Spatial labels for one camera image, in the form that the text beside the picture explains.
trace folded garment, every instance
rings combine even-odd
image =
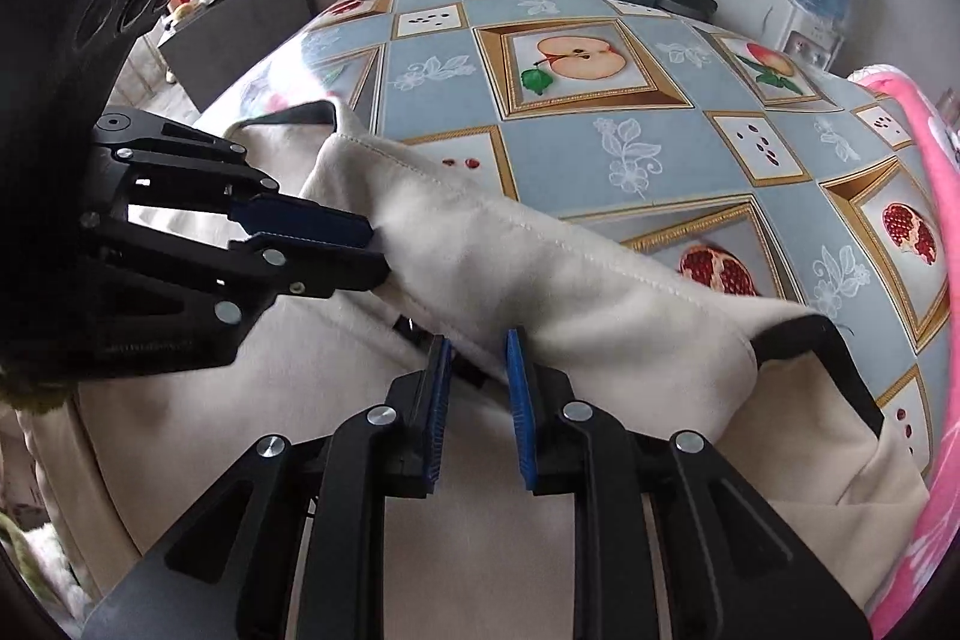
[[[330,434],[421,367],[392,330],[405,314],[501,379],[504,333],[525,325],[536,360],[628,429],[702,432],[865,605],[928,493],[901,435],[884,423],[877,437],[815,356],[757,371],[751,339],[810,311],[720,295],[339,117],[327,139],[319,127],[205,130],[245,145],[283,191],[368,215],[386,284],[281,297],[232,366],[83,384],[64,410],[21,414],[51,517],[101,592],[262,434]],[[217,215],[140,218],[213,244],[233,230]],[[387,636],[570,632],[572,501],[523,490],[504,396],[454,384],[435,495],[388,501]]]

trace floor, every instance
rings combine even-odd
[[[153,97],[145,98],[145,100],[139,102],[139,109],[188,125],[195,124],[200,117],[200,110],[193,105],[179,83],[175,85],[164,83],[157,88]]]

